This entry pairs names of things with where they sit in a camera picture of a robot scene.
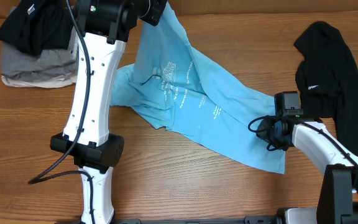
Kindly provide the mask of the light blue t-shirt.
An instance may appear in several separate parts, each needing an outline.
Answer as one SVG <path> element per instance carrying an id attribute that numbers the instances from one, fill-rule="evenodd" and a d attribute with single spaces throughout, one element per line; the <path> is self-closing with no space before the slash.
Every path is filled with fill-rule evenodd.
<path id="1" fill-rule="evenodd" d="M 111 105 L 247 166 L 285 171 L 285 153 L 268 151 L 254 133 L 256 118 L 274 114 L 273 97 L 196 50 L 170 6 L 158 25 L 143 25 L 135 62 L 117 71 Z"/>

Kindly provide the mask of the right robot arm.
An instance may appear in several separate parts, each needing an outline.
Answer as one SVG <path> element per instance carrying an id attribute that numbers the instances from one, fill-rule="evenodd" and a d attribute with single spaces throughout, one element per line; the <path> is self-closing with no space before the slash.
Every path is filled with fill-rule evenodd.
<path id="1" fill-rule="evenodd" d="M 358 157 L 326 129 L 320 119 L 305 116 L 298 93 L 274 96 L 275 115 L 259 117 L 254 133 L 267 142 L 268 151 L 303 152 L 323 175 L 314 208 L 281 208 L 260 223 L 358 223 Z"/>

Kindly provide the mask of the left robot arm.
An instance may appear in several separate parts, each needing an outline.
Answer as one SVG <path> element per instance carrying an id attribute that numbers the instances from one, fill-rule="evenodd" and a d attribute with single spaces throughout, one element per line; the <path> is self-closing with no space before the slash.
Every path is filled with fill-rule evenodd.
<path id="1" fill-rule="evenodd" d="M 78 73 L 70 117 L 62 133 L 52 136 L 52 150 L 72 156 L 81 175 L 80 223 L 114 223 L 112 172 L 124 147 L 109 132 L 109 104 L 117 67 L 129 33 L 139 19 L 156 26 L 166 1 L 77 1 Z"/>

